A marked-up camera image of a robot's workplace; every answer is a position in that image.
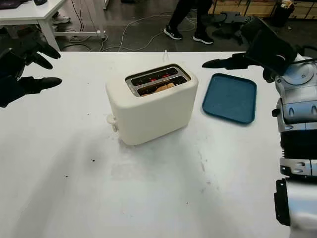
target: black pants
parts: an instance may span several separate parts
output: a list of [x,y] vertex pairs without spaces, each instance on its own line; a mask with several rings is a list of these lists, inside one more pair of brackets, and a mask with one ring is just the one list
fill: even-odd
[[[182,22],[182,20],[189,13],[194,0],[179,0],[175,12],[169,22],[169,26],[174,29]],[[208,13],[212,4],[212,0],[198,0],[197,3],[197,30],[196,32],[204,32],[206,31],[206,27],[203,25],[201,21],[201,16]]]

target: gray floor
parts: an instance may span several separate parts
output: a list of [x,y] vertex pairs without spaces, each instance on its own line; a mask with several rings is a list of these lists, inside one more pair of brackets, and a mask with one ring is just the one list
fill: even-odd
[[[91,22],[85,1],[89,7],[92,20],[96,25],[95,12],[91,0],[73,0],[75,7],[79,14],[80,2],[82,1],[82,20],[85,25],[84,31],[93,31],[94,26]],[[104,42],[103,49],[107,47],[118,46],[121,41],[122,33],[127,24],[140,18],[149,17],[156,14],[164,16],[157,16],[151,19],[146,19],[135,24],[132,24],[127,29],[124,35],[123,46],[131,49],[138,49],[145,46],[151,37],[162,32],[164,26],[169,21],[168,15],[171,15],[177,0],[141,0],[136,4],[124,4],[120,0],[110,0],[108,9],[104,11],[105,21],[104,27],[108,35],[108,40]],[[79,30],[80,22],[73,9],[72,1],[67,0],[66,4],[60,10],[61,14],[71,17],[71,23],[60,24],[59,29],[76,29]],[[191,11],[188,15],[191,20],[194,20],[196,13]],[[161,34],[153,39],[148,47],[141,51],[145,52],[162,52],[164,50],[170,52],[204,52],[204,51],[244,51],[246,46],[240,46],[233,39],[222,40],[215,39],[213,45],[204,45],[203,43],[194,42],[192,36],[194,34],[194,25],[188,20],[184,20],[179,26],[184,39],[181,41],[174,41],[164,34]],[[208,28],[208,33],[214,31],[214,27]],[[289,20],[283,28],[275,28],[278,34],[291,44],[312,44],[317,45],[317,21],[316,20]],[[70,38],[57,37],[58,44],[63,51],[88,51],[85,46],[65,46],[74,44],[69,42]],[[91,37],[82,44],[89,46],[93,51],[99,51],[101,46],[101,39],[98,37]],[[118,51],[118,48],[112,48],[108,51]]]

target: plastic tray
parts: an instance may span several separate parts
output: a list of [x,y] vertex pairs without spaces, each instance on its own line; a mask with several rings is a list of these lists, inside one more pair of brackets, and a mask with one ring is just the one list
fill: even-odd
[[227,74],[212,76],[205,99],[205,113],[243,124],[253,122],[256,110],[255,82]]

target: person's leg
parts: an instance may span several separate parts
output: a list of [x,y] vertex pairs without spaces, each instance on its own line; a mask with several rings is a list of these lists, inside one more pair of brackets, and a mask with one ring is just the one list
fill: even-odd
[[213,43],[213,39],[210,38],[206,32],[206,26],[203,25],[201,17],[208,13],[212,4],[212,0],[198,0],[197,9],[197,29],[194,34],[193,40],[203,42],[210,45]]
[[208,13],[211,8],[212,0],[198,0],[197,8],[197,30],[196,32],[202,33],[206,31],[206,26],[203,25],[201,17]]
[[172,18],[169,21],[169,26],[176,29],[178,25],[184,20],[193,5],[193,0],[179,0]]
[[165,27],[164,33],[174,40],[183,39],[182,34],[177,30],[178,25],[189,13],[194,0],[179,0],[169,24]]

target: toaster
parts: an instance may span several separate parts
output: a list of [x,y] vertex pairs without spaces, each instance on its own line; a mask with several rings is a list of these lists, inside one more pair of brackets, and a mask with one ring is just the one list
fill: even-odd
[[183,65],[141,66],[118,74],[106,82],[113,113],[107,121],[124,143],[142,144],[188,124],[198,80]]

